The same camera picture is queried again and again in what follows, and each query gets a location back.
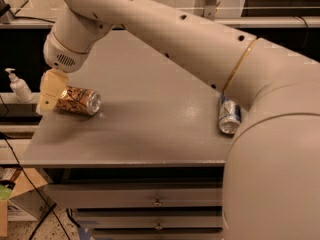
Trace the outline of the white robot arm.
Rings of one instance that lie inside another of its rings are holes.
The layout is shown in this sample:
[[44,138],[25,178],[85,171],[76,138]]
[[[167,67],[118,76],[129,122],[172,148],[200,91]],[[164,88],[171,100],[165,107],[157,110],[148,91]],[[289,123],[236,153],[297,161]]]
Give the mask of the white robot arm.
[[153,0],[63,0],[39,106],[67,81],[108,90],[113,123],[52,123],[58,160],[225,159],[224,240],[320,240],[320,64]]

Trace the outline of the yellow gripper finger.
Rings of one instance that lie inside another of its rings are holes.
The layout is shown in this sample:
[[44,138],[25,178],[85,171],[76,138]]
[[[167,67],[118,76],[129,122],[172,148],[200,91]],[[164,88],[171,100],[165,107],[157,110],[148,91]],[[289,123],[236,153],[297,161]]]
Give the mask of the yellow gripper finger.
[[52,111],[58,99],[68,84],[68,75],[60,70],[52,68],[47,70],[40,83],[40,96],[36,107],[36,112],[40,115]]

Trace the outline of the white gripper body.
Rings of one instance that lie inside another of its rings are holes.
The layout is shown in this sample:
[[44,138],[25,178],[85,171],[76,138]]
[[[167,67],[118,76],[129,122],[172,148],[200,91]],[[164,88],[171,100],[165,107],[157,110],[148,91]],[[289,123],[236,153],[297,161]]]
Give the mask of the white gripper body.
[[46,38],[43,53],[50,67],[72,73],[79,70],[87,59],[89,42],[83,37],[60,37],[56,31],[51,31]]

